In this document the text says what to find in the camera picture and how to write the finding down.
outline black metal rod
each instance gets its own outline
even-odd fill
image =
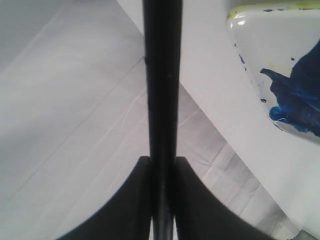
[[[153,235],[155,240],[171,240],[174,211],[170,192],[177,147],[182,0],[143,0],[143,16],[153,164]]]

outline black pole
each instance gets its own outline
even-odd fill
[[[143,0],[150,158],[153,166],[153,234],[173,238],[169,197],[176,158],[182,0]]]

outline yellow paint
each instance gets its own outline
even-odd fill
[[[227,15],[227,19],[234,19],[237,15],[250,11],[263,11],[265,9],[274,9],[283,8],[284,10],[299,10],[299,9],[320,9],[320,1],[310,1],[310,2],[297,2],[292,4],[292,1],[283,2],[269,2],[269,3],[256,3],[251,5],[242,5],[233,8]]]
[[[277,72],[283,76],[290,77],[291,74],[291,69],[285,68],[279,64],[275,63],[268,63],[266,66],[267,69],[273,70],[274,72]]]

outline white floor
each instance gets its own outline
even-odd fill
[[[50,240],[149,154],[144,42],[116,0],[20,2],[0,1],[0,239]],[[232,211],[298,233],[183,87],[178,130],[178,154]]]

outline yellow edge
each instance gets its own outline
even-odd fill
[[[317,2],[274,2],[274,3],[257,3],[251,5],[242,5],[233,8],[227,15],[227,19],[234,19],[238,14],[257,11],[257,10],[267,10],[272,9],[283,9],[283,10],[300,10],[300,9],[320,9],[320,1]]]

